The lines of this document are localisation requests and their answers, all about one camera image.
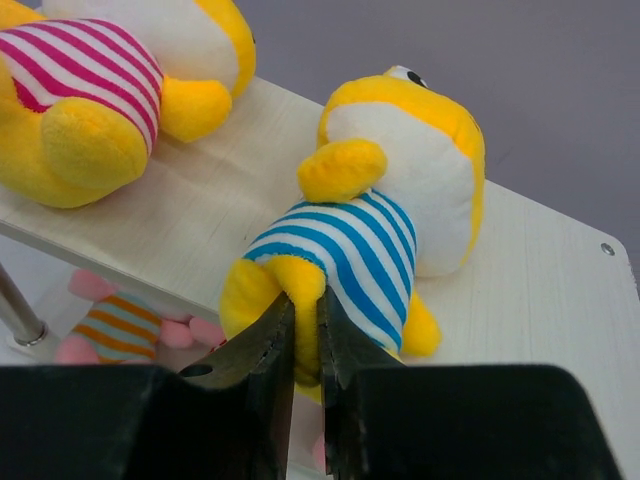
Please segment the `metal pole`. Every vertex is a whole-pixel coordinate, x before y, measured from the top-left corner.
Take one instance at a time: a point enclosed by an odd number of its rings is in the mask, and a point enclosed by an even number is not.
[[[18,287],[0,264],[0,319],[9,328],[18,345],[31,347],[47,336],[47,326],[18,290]]]

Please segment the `plush toy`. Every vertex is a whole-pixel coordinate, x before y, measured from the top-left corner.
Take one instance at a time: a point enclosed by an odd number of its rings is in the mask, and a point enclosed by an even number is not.
[[[470,113],[413,71],[342,85],[324,109],[317,151],[298,169],[306,201],[231,268],[220,301],[225,334],[286,292],[296,310],[296,382],[319,401],[316,303],[329,285],[381,348],[432,354],[441,333],[415,275],[449,274],[468,259],[483,217],[484,155]],[[321,449],[319,441],[316,457]]]
[[[176,349],[189,348],[196,341],[212,349],[225,343],[219,326],[146,300],[88,270],[76,270],[68,289],[94,304],[60,343],[58,363],[152,362],[158,342]]]
[[[162,130],[227,118],[255,72],[232,0],[0,0],[0,183],[73,208],[138,179]]]

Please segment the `toy eye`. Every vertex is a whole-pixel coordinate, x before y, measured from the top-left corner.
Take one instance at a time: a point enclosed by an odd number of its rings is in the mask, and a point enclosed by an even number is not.
[[[409,70],[408,68],[396,66],[390,69],[387,72],[387,75],[395,78],[400,78],[402,80],[409,80],[416,85],[420,85],[423,88],[429,88],[427,83],[418,75],[416,72]]]

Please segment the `black pupil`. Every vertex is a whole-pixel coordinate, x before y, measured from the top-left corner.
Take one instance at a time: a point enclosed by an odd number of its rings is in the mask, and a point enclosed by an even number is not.
[[[409,73],[407,73],[407,77],[409,77],[409,80],[411,80],[413,83],[416,83],[416,84],[420,85],[421,87],[424,87],[424,83],[422,83],[422,79],[420,78],[420,76],[417,73],[409,72]]]

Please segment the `gray wall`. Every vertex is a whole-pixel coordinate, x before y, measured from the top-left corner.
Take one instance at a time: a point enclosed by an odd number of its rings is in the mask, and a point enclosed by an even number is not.
[[[261,77],[324,103],[415,69],[476,116],[490,180],[618,237],[640,273],[640,2],[236,1]]]

